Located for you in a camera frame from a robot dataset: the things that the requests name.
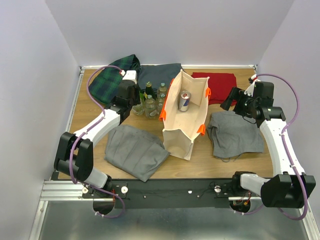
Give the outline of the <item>beige canvas bag orange handles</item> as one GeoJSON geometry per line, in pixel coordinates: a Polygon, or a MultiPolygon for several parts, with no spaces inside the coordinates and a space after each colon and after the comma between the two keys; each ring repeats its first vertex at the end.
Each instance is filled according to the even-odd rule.
{"type": "Polygon", "coordinates": [[[211,89],[209,77],[193,78],[184,70],[172,79],[159,119],[163,121],[163,145],[174,157],[189,161],[195,139],[204,135],[211,89]],[[179,111],[182,91],[191,93],[188,110],[179,111]]]}

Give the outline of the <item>clear soda water bottle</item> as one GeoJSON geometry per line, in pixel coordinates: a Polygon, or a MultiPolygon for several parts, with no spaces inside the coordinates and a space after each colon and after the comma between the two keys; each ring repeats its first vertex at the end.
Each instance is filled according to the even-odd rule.
{"type": "Polygon", "coordinates": [[[137,116],[143,115],[143,113],[144,113],[144,105],[142,103],[134,105],[132,107],[132,112],[137,116]]]}
{"type": "Polygon", "coordinates": [[[160,93],[157,95],[157,100],[156,100],[156,110],[157,110],[157,114],[160,115],[164,103],[165,103],[165,99],[166,99],[166,94],[165,93],[160,93]]]}
{"type": "Polygon", "coordinates": [[[147,118],[154,118],[157,115],[157,104],[152,95],[148,95],[144,101],[144,113],[147,118]]]}
{"type": "Polygon", "coordinates": [[[159,88],[157,89],[157,96],[160,97],[161,94],[164,94],[166,96],[167,92],[168,92],[167,85],[164,82],[162,82],[159,88]]]}

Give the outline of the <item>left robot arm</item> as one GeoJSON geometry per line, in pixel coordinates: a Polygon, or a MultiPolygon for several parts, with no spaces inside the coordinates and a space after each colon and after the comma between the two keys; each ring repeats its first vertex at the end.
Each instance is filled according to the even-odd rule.
{"type": "Polygon", "coordinates": [[[58,143],[54,169],[79,182],[94,186],[101,198],[112,189],[112,178],[94,167],[94,147],[112,129],[119,126],[133,106],[140,103],[140,87],[135,80],[122,80],[116,96],[101,114],[82,129],[64,132],[58,143]]]}

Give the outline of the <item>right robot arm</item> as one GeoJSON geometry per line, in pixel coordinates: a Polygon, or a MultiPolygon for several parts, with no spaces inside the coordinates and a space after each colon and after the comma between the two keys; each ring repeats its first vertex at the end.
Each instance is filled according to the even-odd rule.
{"type": "Polygon", "coordinates": [[[266,179],[253,172],[237,171],[230,183],[230,191],[241,196],[250,191],[261,197],[269,208],[300,209],[305,205],[304,193],[309,197],[316,186],[313,176],[307,175],[293,150],[285,129],[286,117],[281,107],[274,106],[274,84],[254,80],[246,89],[233,87],[220,105],[228,110],[236,102],[234,112],[255,120],[272,160],[273,177],[266,179]]]}

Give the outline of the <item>green glass bottle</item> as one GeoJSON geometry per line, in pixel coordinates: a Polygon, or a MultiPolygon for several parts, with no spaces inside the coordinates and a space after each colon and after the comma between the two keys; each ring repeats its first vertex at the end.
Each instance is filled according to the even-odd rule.
{"type": "Polygon", "coordinates": [[[145,102],[145,91],[144,90],[139,91],[139,98],[140,98],[140,103],[143,104],[145,102]]]}
{"type": "Polygon", "coordinates": [[[144,90],[144,93],[143,93],[143,98],[144,100],[146,100],[148,98],[148,95],[152,96],[152,98],[154,100],[156,100],[156,93],[152,87],[152,83],[150,81],[148,81],[146,84],[145,84],[145,90],[144,90]]]}

